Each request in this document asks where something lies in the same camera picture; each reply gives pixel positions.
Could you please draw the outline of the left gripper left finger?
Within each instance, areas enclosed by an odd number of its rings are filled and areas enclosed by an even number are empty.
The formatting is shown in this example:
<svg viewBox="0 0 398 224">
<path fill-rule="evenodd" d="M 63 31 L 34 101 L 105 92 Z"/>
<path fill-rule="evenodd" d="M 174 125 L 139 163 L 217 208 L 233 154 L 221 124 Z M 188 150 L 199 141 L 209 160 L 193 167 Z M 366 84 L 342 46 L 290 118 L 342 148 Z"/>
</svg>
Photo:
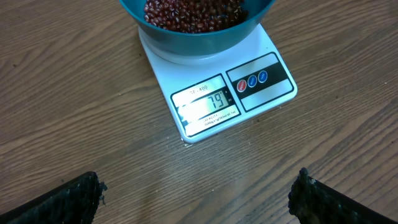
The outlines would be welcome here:
<svg viewBox="0 0 398 224">
<path fill-rule="evenodd" d="M 108 188 L 96 172 L 86 172 L 1 215 L 7 224 L 92 224 Z"/>
</svg>

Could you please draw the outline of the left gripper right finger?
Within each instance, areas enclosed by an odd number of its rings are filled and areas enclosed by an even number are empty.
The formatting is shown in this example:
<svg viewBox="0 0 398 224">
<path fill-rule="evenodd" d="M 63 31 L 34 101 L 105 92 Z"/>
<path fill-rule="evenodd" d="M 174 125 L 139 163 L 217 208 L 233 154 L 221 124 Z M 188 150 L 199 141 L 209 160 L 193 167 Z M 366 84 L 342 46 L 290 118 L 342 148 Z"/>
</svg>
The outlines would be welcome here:
<svg viewBox="0 0 398 224">
<path fill-rule="evenodd" d="M 394 220 L 310 177 L 304 167 L 288 198 L 289 213 L 303 224 L 395 224 Z"/>
</svg>

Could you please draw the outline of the red adzuki beans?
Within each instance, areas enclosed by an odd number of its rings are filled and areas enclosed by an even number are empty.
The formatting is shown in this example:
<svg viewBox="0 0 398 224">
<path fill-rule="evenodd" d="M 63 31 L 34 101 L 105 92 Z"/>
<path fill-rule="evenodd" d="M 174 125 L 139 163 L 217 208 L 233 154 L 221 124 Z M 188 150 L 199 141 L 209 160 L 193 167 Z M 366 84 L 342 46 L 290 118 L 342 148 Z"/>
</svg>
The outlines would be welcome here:
<svg viewBox="0 0 398 224">
<path fill-rule="evenodd" d="M 248 11 L 243 0 L 147 0 L 144 20 L 174 32 L 199 34 L 243 23 Z"/>
</svg>

